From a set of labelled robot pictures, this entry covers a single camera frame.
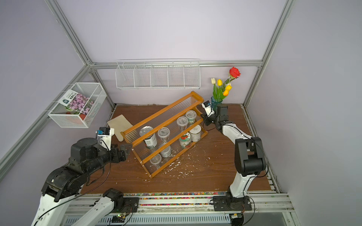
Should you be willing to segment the green label tin can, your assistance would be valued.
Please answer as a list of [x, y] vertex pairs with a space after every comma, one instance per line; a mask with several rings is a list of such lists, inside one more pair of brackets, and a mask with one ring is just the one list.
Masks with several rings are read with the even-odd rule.
[[[145, 126], [140, 129], [140, 136], [146, 135], [148, 132], [152, 131], [153, 128], [151, 126]], [[154, 149], [157, 146], [157, 139], [155, 134], [150, 135], [144, 139], [144, 143], [148, 149]]]

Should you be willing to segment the wooden three-tier shelf rack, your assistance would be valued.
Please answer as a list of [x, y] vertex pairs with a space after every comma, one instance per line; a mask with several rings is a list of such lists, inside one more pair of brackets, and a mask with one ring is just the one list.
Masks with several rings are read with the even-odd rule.
[[121, 133], [124, 140], [132, 144], [136, 159], [150, 178], [208, 134], [202, 127], [198, 110], [203, 101], [192, 91]]

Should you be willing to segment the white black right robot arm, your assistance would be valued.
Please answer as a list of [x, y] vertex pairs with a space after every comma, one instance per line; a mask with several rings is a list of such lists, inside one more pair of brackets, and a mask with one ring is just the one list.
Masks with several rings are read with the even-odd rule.
[[235, 145], [234, 165], [237, 174], [229, 187], [230, 197], [244, 198], [251, 182], [267, 168], [267, 161], [259, 137], [253, 137], [242, 131], [234, 122], [229, 120], [228, 106], [221, 104], [214, 111], [209, 101], [204, 102], [201, 115], [205, 125], [214, 124], [216, 129], [230, 139]]

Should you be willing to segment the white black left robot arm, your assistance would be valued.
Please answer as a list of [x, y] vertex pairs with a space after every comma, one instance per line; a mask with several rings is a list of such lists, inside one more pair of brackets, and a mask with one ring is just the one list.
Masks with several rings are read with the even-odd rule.
[[[107, 145], [105, 141], [98, 142], [95, 138], [78, 140], [71, 146], [68, 163], [47, 177], [32, 225], [59, 226], [70, 203], [82, 197], [80, 192], [83, 186], [92, 184], [91, 175], [106, 165], [126, 161], [132, 148], [131, 144], [119, 147]], [[95, 226], [112, 212], [117, 213], [113, 220], [127, 224], [126, 218], [131, 218], [137, 212], [138, 205], [138, 198], [125, 198], [123, 192], [110, 188], [74, 225]]]

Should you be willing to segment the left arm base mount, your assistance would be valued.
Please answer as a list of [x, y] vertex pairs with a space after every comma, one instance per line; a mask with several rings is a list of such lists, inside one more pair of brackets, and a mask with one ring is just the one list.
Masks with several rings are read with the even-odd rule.
[[137, 197], [125, 197], [123, 192], [114, 188], [108, 189], [102, 197], [107, 197], [111, 200], [113, 207], [111, 212], [115, 213], [134, 213], [137, 212], [140, 199]]

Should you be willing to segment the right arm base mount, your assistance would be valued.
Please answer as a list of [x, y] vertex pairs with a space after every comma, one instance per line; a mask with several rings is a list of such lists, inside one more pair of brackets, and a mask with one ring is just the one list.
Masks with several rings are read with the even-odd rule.
[[252, 205], [250, 198], [244, 196], [235, 198], [230, 192], [222, 196], [214, 196], [209, 204], [214, 207], [214, 211], [251, 211]]

